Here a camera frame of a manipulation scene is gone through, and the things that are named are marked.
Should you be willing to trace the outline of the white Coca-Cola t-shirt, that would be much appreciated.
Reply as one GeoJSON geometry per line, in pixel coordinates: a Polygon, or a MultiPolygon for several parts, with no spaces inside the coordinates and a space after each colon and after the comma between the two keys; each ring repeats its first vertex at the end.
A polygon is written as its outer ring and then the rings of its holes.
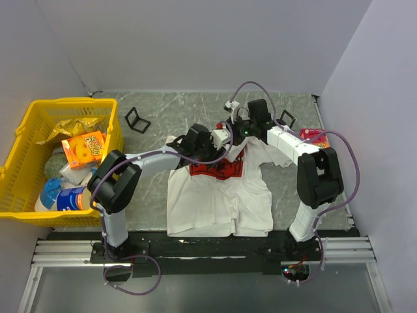
{"type": "Polygon", "coordinates": [[[273,229],[272,194],[262,164],[291,161],[257,138],[246,138],[226,158],[226,170],[191,164],[169,174],[167,234],[170,237],[265,237],[273,229]]]}

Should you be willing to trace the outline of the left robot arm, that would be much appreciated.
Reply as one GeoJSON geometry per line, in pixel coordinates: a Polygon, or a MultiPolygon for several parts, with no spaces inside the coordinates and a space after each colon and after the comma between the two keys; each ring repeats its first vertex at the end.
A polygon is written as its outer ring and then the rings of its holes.
{"type": "Polygon", "coordinates": [[[215,165],[224,159],[233,145],[229,123],[209,131],[194,124],[187,134],[159,149],[126,155],[110,152],[87,184],[90,207],[99,212],[105,253],[115,262],[130,257],[131,248],[125,212],[140,179],[154,173],[177,170],[189,164],[215,165]]]}

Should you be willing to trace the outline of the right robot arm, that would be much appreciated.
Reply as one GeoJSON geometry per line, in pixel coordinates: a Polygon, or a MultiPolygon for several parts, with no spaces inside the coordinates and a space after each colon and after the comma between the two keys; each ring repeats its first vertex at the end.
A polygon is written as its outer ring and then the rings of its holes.
{"type": "Polygon", "coordinates": [[[300,205],[289,227],[292,239],[285,243],[285,253],[299,260],[308,251],[306,241],[314,236],[319,214],[330,207],[343,192],[343,179],[336,151],[299,138],[281,119],[274,120],[266,100],[248,102],[248,118],[239,115],[243,105],[226,102],[224,110],[231,114],[234,143],[255,137],[284,154],[296,167],[296,187],[300,205]]]}

